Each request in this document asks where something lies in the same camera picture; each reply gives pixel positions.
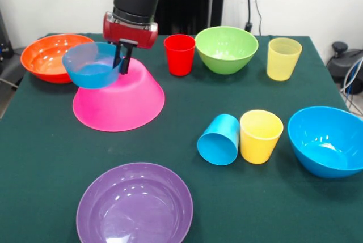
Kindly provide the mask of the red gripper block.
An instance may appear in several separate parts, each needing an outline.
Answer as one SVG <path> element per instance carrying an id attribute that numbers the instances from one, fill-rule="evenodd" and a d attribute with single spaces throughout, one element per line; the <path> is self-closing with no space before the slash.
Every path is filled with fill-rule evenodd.
<path id="1" fill-rule="evenodd" d="M 136 47 L 150 49 L 153 47 L 158 35 L 158 24 L 153 22 L 148 25 L 130 24 L 118 20 L 113 13 L 106 12 L 103 19 L 103 37 L 105 41 L 118 43 L 120 40 L 133 42 Z M 113 68 L 117 68 L 122 62 L 120 73 L 128 73 L 129 63 L 132 56 L 133 45 L 124 45 L 126 55 L 122 58 L 122 44 L 116 44 Z"/>

